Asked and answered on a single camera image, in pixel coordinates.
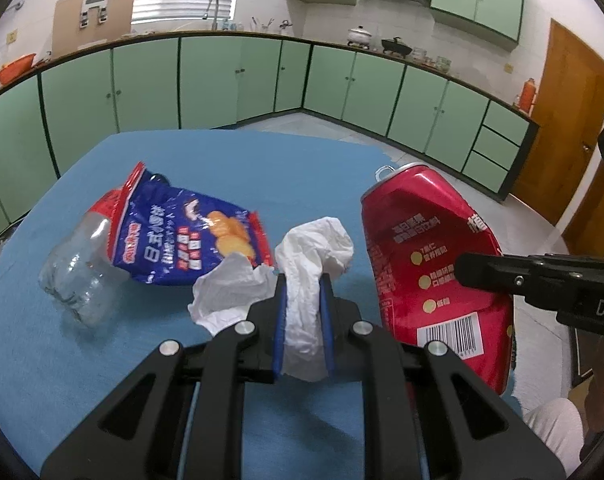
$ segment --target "electrical outlet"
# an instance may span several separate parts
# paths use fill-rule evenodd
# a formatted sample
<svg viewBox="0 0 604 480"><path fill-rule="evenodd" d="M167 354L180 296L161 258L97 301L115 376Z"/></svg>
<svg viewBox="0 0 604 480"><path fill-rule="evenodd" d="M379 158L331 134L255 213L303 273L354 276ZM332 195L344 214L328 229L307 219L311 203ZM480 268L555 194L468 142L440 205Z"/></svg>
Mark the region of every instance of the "electrical outlet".
<svg viewBox="0 0 604 480"><path fill-rule="evenodd" d="M15 43L15 40L18 39L18 29L16 28L13 32L9 32L6 35L6 44L10 45L12 43Z"/></svg>

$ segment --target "blue tablecloth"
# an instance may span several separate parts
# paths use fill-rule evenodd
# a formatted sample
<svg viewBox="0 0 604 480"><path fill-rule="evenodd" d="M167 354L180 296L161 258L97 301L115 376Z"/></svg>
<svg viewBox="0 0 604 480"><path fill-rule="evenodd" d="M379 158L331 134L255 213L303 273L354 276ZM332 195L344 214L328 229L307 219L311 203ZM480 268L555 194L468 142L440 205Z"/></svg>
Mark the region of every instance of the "blue tablecloth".
<svg viewBox="0 0 604 480"><path fill-rule="evenodd" d="M133 132L111 136L53 186L0 256L0 428L39 472L47 455L160 342L202 342L191 322L190 287L129 282L117 314L82 329L40 290L48 252L83 213L120 186L138 160L174 186L257 210L272 248L293 226L335 216L355 244L351 270L336 294L379 322L359 199L389 163L379 149L336 140L237 131ZM246 480L352 480L363 474L363 416L358 384L307 384L283 378L246 387Z"/></svg>

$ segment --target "crumpled tissue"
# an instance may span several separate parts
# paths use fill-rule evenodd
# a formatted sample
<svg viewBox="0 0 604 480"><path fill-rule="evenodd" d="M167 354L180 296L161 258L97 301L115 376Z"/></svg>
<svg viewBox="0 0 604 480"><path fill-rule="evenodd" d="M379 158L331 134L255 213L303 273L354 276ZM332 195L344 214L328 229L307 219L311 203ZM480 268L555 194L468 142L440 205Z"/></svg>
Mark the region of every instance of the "crumpled tissue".
<svg viewBox="0 0 604 480"><path fill-rule="evenodd" d="M294 227L275 248L275 261L287 276L287 316L282 373L304 381L326 377L320 276L339 278L351 264L353 242L337 218L320 218ZM277 277L272 267L253 269L239 253L230 254L193 285L191 319L212 335L246 319L250 306L271 298Z"/></svg>
<svg viewBox="0 0 604 480"><path fill-rule="evenodd" d="M253 269L243 254L229 254L195 281L193 303L189 304L191 319L211 335L246 319L253 303L273 297L277 283L273 270L267 264Z"/></svg>

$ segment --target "cardboard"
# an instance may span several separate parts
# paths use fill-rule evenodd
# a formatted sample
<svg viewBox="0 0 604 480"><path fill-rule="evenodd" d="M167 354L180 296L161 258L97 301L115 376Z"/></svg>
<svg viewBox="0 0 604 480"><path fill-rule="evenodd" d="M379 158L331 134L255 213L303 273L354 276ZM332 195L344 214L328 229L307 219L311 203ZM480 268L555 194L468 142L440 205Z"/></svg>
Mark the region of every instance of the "cardboard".
<svg viewBox="0 0 604 480"><path fill-rule="evenodd" d="M131 32L133 0L109 0L108 18L98 25L98 9L89 10L89 23L80 29L84 0L58 0L53 15L51 56L66 56L96 44L115 41Z"/></svg>

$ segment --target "drawer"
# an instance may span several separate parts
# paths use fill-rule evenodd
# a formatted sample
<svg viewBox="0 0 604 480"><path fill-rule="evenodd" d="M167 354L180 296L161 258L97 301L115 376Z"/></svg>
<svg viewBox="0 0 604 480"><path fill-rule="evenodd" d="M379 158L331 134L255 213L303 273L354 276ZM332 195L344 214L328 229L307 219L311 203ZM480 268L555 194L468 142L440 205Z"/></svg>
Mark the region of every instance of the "drawer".
<svg viewBox="0 0 604 480"><path fill-rule="evenodd" d="M500 168L497 164L488 160L488 158L475 152L470 152L462 173L495 193L499 191L506 178L506 170L504 168Z"/></svg>
<svg viewBox="0 0 604 480"><path fill-rule="evenodd" d="M488 106L488 112L486 112L484 119L485 126L512 140L518 146L524 140L529 124L525 118L495 101L492 101Z"/></svg>
<svg viewBox="0 0 604 480"><path fill-rule="evenodd" d="M500 137L492 130L482 126L473 150L482 153L493 162L497 162L502 168L509 170L519 148L504 137Z"/></svg>

